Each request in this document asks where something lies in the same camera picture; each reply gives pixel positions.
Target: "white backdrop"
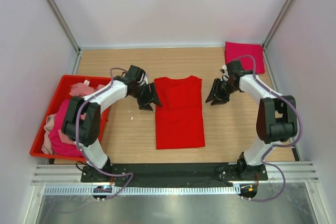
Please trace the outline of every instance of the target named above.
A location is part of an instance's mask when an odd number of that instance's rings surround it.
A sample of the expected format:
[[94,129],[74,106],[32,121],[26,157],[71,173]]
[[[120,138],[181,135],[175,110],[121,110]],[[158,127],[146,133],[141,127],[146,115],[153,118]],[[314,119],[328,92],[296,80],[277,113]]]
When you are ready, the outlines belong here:
[[262,43],[285,0],[55,0],[80,47]]
[[31,145],[76,52],[45,0],[0,0],[0,219],[23,223],[37,163]]
[[336,2],[296,0],[267,48],[280,91],[303,119],[299,153],[312,160],[336,223]]

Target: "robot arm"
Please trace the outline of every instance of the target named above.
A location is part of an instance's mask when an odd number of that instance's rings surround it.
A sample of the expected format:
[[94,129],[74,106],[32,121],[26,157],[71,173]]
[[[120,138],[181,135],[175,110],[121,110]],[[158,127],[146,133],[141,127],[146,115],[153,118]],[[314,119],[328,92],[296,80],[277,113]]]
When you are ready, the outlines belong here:
[[[229,101],[230,94],[239,90],[249,94],[259,105],[256,123],[258,136],[238,160],[240,171],[244,172],[251,166],[261,165],[262,156],[272,145],[281,144],[297,134],[297,118],[294,111],[271,94],[271,91],[282,95],[264,84],[252,71],[245,71],[240,61],[228,63],[221,71],[223,76],[214,80],[206,102],[211,102],[211,105],[225,104]],[[296,106],[294,97],[289,95],[284,98]]]
[[76,141],[76,117],[79,108],[84,102],[81,114],[85,113],[85,119],[79,122],[79,145],[88,164],[111,172],[109,157],[104,153],[98,141],[100,131],[100,115],[109,106],[118,100],[131,95],[138,101],[140,110],[153,111],[150,103],[161,106],[154,83],[148,84],[145,71],[139,67],[130,66],[128,72],[122,76],[113,78],[113,82],[86,97],[72,97],[62,125],[62,132],[70,139]]

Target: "red plastic container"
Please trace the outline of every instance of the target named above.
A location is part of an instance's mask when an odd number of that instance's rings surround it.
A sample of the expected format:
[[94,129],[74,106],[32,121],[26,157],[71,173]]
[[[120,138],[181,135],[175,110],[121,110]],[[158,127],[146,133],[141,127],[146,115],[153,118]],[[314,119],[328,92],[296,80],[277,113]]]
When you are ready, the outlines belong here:
[[[46,119],[48,115],[55,114],[57,113],[62,101],[65,99],[70,99],[71,96],[69,95],[71,85],[78,83],[78,82],[84,82],[85,80],[90,81],[89,86],[96,88],[99,84],[102,85],[107,85],[110,81],[111,78],[108,77],[93,77],[93,76],[72,76],[72,75],[65,75],[61,78],[61,80],[58,83],[58,87],[55,91],[54,97],[51,100],[51,103],[49,105],[49,108],[46,112],[46,115],[42,121],[42,124],[40,126],[40,129],[36,135],[35,141],[33,143],[32,148],[30,149],[30,154],[31,156],[36,156],[36,157],[44,157],[44,158],[59,158],[59,159],[69,159],[69,160],[75,160],[75,161],[82,161],[85,162],[84,158],[81,157],[69,157],[69,156],[61,156],[57,154],[44,154],[41,151],[43,142],[44,142],[44,134],[45,130],[43,129]],[[100,134],[98,139],[101,141],[102,135],[103,135],[103,130],[105,127],[105,123],[107,120],[107,116],[109,113],[110,108],[106,109],[101,118],[101,123],[100,123]]]

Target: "wooden tabletop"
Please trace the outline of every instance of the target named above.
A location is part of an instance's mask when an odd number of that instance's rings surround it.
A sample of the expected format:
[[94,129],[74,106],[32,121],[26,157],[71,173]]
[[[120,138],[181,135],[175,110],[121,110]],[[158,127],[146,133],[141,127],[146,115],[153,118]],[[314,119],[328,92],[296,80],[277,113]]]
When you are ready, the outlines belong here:
[[[223,64],[223,48],[86,50],[78,74],[107,77],[112,67],[128,69],[136,65],[148,73],[150,82],[158,77],[182,79],[194,75],[202,79],[205,102],[213,80],[221,76]],[[271,87],[267,72],[260,78]],[[235,162],[256,137],[258,105],[245,93],[232,94],[224,105],[203,103],[206,146],[202,148],[156,150],[154,113],[139,110],[133,97],[112,105],[101,145],[113,163]],[[278,148],[267,160],[294,161],[294,157],[290,148]]]

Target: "gray floor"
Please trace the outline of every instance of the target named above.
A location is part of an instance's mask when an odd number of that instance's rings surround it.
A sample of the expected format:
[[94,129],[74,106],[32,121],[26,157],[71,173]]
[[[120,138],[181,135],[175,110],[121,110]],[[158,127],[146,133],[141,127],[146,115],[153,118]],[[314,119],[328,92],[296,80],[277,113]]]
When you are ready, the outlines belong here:
[[[267,198],[280,184],[261,184],[257,198]],[[213,223],[317,223],[304,184],[287,184],[278,199],[268,203],[240,200],[237,195],[125,196],[92,202],[91,196],[44,196],[36,223],[47,224],[213,224]]]

